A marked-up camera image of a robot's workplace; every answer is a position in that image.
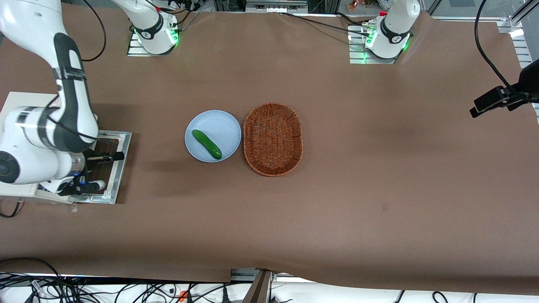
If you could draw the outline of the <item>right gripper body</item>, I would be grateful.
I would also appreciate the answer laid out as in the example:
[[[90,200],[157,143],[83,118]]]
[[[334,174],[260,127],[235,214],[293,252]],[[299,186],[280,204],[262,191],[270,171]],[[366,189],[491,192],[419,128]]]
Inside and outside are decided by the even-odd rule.
[[[97,162],[94,160],[90,160],[90,158],[97,157],[98,154],[94,150],[85,150],[83,152],[83,155],[85,157],[86,166],[85,166],[85,180],[86,181],[96,181],[98,180],[98,177],[96,177],[96,173],[94,173],[94,170],[96,170]]]

